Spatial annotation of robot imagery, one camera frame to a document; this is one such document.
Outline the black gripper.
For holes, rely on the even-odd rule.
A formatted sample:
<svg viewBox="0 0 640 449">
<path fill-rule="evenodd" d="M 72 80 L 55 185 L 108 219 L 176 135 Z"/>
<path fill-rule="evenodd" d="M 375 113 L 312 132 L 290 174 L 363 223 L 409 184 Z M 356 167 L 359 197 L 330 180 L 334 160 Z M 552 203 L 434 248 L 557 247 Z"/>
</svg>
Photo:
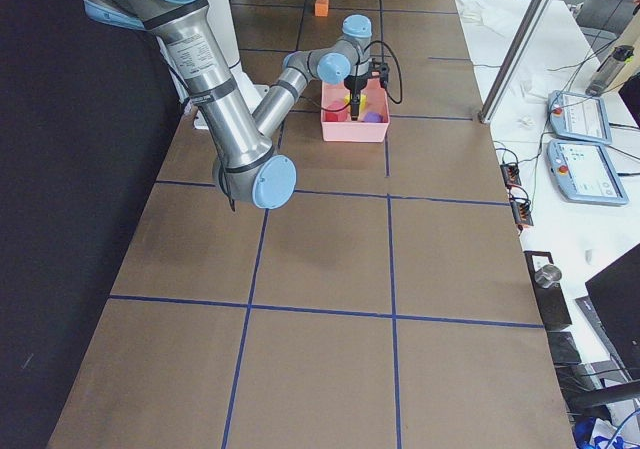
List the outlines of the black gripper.
<svg viewBox="0 0 640 449">
<path fill-rule="evenodd" d="M 344 79 L 344 87 L 349 91 L 350 119 L 357 121 L 360 114 L 361 92 L 366 88 L 367 75 L 349 75 Z"/>
</svg>

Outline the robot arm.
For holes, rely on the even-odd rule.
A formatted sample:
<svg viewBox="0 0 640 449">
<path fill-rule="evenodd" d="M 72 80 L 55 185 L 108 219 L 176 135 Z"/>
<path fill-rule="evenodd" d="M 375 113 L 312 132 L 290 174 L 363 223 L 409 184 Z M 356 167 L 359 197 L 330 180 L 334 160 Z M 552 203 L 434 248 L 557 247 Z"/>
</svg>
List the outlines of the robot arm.
<svg viewBox="0 0 640 449">
<path fill-rule="evenodd" d="M 229 202 L 276 209 L 296 185 L 294 163 L 279 154 L 272 135 L 310 81 L 362 88 L 367 80 L 372 29 L 364 15 L 351 15 L 329 48 L 297 51 L 255 109 L 249 108 L 218 41 L 234 32 L 229 0 L 83 0 L 87 16 L 160 38 L 189 98 L 206 121 L 218 160 L 217 185 Z"/>
</svg>

